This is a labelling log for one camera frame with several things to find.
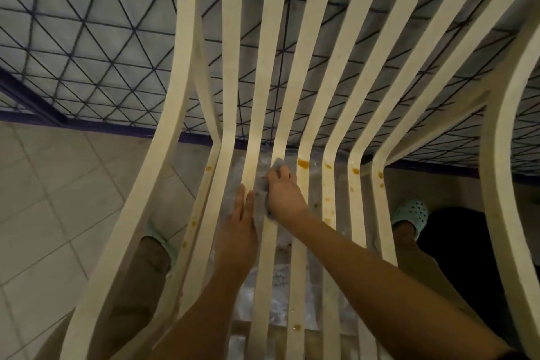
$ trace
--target person's right hand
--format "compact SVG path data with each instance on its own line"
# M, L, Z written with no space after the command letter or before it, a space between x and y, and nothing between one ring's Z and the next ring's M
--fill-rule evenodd
M266 173L268 180L268 208L275 219L287 227L295 220L309 214L309 208L296 185L296 175L289 173L287 164L280 166L279 171Z

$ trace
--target person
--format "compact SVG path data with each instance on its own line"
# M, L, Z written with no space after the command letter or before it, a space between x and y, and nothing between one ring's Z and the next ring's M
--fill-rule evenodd
M448 300L311 214L286 165L268 172L267 179L273 217L319 259L395 360L526 358ZM235 300L259 247L253 192L247 193L245 203L244 197L240 185L233 213L217 238L213 275L149 360L224 358Z

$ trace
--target brown stain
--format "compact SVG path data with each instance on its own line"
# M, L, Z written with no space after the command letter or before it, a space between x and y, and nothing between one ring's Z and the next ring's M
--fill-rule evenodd
M298 166L304 169L309 168L309 161L304 161L303 159L298 160Z

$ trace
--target orange stain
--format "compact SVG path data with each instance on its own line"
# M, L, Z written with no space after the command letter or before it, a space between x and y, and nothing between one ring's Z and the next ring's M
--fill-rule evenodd
M298 160L298 166L302 167L304 169L308 169L309 168L309 161L304 161L303 159L299 159Z

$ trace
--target tile floor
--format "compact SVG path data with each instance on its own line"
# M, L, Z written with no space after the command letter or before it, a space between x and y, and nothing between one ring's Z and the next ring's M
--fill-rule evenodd
M149 145L145 138L0 123L0 360L32 359L75 306ZM166 169L152 220L173 245L182 241L209 153L178 144ZM387 171L392 208L420 198L431 210L483 209L476 179ZM540 188L516 186L516 193L540 263L538 207L529 202L540 199Z

